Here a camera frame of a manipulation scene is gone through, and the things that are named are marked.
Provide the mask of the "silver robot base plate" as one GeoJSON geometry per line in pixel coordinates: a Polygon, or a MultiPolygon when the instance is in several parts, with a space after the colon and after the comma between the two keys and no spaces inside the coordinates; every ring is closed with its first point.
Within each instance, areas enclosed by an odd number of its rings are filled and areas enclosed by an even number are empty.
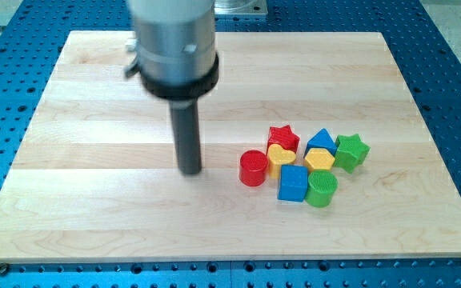
{"type": "Polygon", "coordinates": [[[222,16],[265,16],[267,0],[216,0],[215,14],[222,16]]]}

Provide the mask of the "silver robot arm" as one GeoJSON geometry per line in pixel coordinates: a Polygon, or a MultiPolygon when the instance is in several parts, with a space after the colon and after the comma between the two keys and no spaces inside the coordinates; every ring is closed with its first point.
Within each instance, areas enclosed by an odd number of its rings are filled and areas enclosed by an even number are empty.
{"type": "Polygon", "coordinates": [[[202,155],[198,99],[218,83],[214,1],[128,0],[134,60],[124,75],[140,75],[144,89],[169,102],[178,169],[198,174],[202,155]]]}

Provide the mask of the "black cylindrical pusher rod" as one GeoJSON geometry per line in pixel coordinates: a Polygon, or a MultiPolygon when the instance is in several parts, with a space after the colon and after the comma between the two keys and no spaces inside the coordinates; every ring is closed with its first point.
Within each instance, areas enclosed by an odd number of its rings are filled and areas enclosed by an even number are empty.
{"type": "Polygon", "coordinates": [[[196,175],[202,170],[197,101],[171,101],[169,108],[178,168],[196,175]]]}

